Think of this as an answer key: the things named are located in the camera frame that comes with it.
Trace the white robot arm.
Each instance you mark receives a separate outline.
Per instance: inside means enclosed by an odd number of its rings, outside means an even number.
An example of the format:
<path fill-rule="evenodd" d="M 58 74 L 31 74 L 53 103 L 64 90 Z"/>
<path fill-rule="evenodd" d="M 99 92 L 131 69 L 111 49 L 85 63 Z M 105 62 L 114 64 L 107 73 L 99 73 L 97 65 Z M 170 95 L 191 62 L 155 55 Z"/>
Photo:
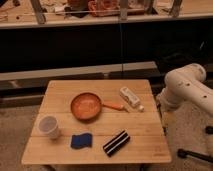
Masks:
<path fill-rule="evenodd" d="M 190 101 L 213 116 L 213 89 L 204 84 L 205 79 L 206 70 L 197 63 L 171 70 L 165 75 L 165 87 L 157 101 L 164 111 L 175 111 L 184 100 Z"/>

